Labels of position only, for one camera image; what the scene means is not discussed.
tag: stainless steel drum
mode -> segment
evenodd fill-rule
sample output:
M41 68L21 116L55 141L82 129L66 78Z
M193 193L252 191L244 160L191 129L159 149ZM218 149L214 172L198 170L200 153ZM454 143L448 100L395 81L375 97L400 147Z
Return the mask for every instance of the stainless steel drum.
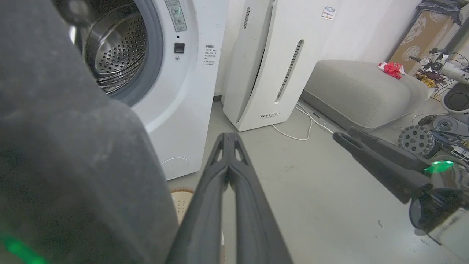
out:
M134 2L121 2L117 7L115 1L109 6L102 4L107 1L98 2L96 7L92 0L64 0L58 2L58 10L96 83L105 93L112 93L139 72L146 51L146 29Z

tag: gray cushion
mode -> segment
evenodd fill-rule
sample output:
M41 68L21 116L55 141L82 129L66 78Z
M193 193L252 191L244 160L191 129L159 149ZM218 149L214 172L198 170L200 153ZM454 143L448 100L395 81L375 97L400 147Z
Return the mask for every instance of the gray cushion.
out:
M302 98L344 128L376 129L423 105L428 87L409 75L400 80L375 63L318 61Z

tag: red snack bag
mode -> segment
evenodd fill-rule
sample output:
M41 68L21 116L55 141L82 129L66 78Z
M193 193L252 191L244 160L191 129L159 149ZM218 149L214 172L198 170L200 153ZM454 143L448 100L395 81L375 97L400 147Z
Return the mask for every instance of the red snack bag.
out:
M402 71L403 71L403 66L402 64L398 64L395 62L390 62L386 65L384 65L384 72L391 75L392 77L396 79L401 79L402 78Z

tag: concrete floor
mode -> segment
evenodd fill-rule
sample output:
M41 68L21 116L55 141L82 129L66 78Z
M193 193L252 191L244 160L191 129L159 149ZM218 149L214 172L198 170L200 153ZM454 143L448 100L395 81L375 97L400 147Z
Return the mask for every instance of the concrete floor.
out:
M441 111L438 106L439 102L431 99L420 113ZM412 117L376 133L396 141L399 127L409 125ZM308 118L294 110L277 127L292 136L305 137L308 126ZM337 130L333 125L328 127ZM221 103L214 103L204 160L216 137L233 131ZM429 237L417 236L409 222L408 207L318 126L313 125L308 141L289 139L272 127L240 135L296 264L466 263ZM171 180L169 185L195 188L199 178L197 172ZM234 202L235 194L228 188L223 201L226 264L236 263Z

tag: washing machine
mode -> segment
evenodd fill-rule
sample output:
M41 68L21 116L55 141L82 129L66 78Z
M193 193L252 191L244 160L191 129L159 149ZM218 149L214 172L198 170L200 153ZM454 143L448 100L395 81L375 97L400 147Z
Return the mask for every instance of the washing machine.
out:
M129 106L167 179L200 169L228 0L52 0L99 88Z

